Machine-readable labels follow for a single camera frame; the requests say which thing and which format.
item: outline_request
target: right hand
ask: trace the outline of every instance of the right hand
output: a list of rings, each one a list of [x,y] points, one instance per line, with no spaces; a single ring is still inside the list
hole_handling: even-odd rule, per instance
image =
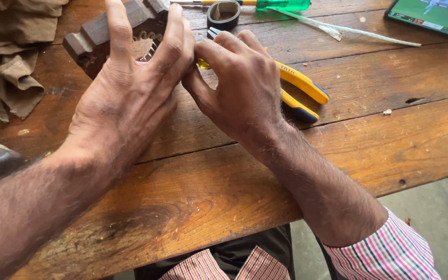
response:
[[[228,136],[250,150],[250,145],[274,133],[277,125],[286,124],[280,111],[279,67],[251,31],[236,37],[223,31],[213,41],[198,42],[195,57],[212,67],[219,84],[215,90],[210,88],[194,66],[183,78],[183,86]]]

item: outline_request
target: shirt sleeve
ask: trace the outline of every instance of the shirt sleeve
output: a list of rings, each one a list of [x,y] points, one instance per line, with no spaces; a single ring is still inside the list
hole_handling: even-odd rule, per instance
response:
[[[347,279],[440,279],[426,240],[387,211],[386,223],[359,243],[324,245],[334,267]]]

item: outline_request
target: pliers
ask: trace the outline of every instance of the pliers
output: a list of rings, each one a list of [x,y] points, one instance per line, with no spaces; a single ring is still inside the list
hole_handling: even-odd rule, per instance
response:
[[[214,39],[221,31],[210,27],[207,31],[207,37]],[[316,102],[320,104],[326,104],[330,100],[330,96],[320,86],[314,83],[311,79],[307,78],[304,74],[297,70],[284,65],[281,62],[275,61],[280,70],[281,79],[293,84],[303,92],[307,93]],[[308,124],[314,124],[318,121],[319,116],[302,103],[298,102],[295,98],[291,97],[286,91],[281,89],[281,100],[283,103],[291,108],[291,113],[300,118],[302,121]]]

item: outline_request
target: smartphone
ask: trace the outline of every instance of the smartphone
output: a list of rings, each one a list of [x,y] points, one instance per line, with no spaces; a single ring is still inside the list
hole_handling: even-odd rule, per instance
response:
[[[448,35],[448,0],[395,0],[385,17]]]

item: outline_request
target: gray floor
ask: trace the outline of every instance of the gray floor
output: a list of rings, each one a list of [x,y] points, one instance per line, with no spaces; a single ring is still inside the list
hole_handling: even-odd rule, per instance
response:
[[[448,179],[388,195],[379,201],[399,218],[411,218],[411,226],[430,244],[435,267],[448,280]],[[311,230],[304,221],[291,224],[297,280],[329,280],[326,262]],[[133,280],[132,270],[115,280]]]

